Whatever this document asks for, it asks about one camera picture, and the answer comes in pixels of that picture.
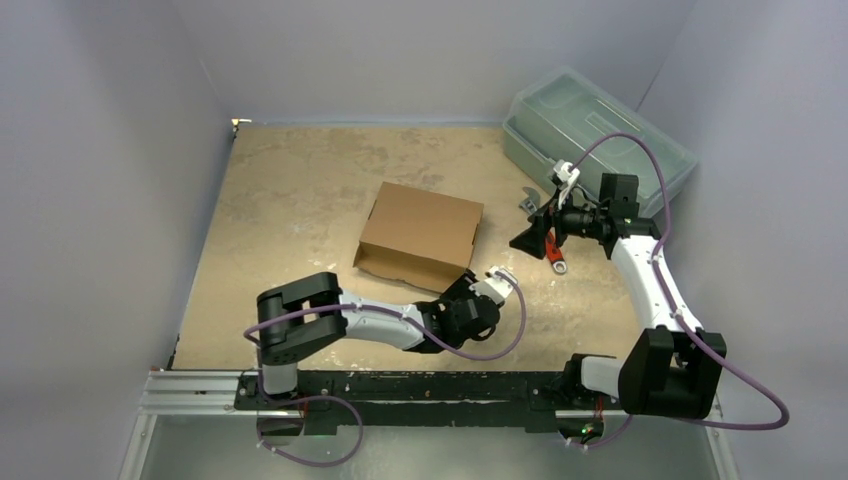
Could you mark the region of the brown cardboard box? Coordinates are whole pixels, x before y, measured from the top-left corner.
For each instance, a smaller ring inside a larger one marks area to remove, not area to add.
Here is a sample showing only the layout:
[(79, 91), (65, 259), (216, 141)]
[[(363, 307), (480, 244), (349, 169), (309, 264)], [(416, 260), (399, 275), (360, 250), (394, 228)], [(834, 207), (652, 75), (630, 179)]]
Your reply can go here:
[(384, 182), (359, 237), (353, 266), (442, 292), (471, 266), (484, 205)]

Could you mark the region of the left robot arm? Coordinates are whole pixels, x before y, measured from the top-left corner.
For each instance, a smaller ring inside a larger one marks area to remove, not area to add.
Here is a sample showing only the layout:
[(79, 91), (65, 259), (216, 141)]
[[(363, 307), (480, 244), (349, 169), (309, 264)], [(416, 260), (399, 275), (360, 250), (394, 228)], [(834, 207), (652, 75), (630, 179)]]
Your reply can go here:
[(418, 354), (459, 353), (465, 342), (496, 331), (516, 284), (503, 268), (491, 268), (482, 279), (467, 270), (437, 299), (406, 305), (356, 295), (331, 272), (267, 290), (256, 298), (256, 326), (244, 333), (257, 349), (259, 395), (275, 409), (292, 405), (299, 362), (342, 339)]

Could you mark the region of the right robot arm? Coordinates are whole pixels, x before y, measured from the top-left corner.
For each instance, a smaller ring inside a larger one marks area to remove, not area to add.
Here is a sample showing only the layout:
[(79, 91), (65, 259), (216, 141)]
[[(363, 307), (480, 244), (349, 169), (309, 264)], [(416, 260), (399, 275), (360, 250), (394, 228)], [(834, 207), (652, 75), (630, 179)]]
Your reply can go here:
[(677, 320), (683, 301), (672, 281), (657, 279), (667, 268), (661, 232), (654, 220), (639, 214), (637, 176), (604, 174), (602, 200), (583, 207), (571, 198), (576, 174), (554, 173), (551, 179), (554, 195), (529, 216), (529, 228), (510, 247), (542, 259), (548, 240), (557, 247), (570, 236), (597, 241), (622, 276), (642, 327), (624, 360), (573, 355), (561, 381), (564, 399), (584, 407), (605, 394), (632, 415), (706, 418), (722, 367), (703, 349), (725, 356), (726, 343), (721, 335), (703, 330), (698, 320)]

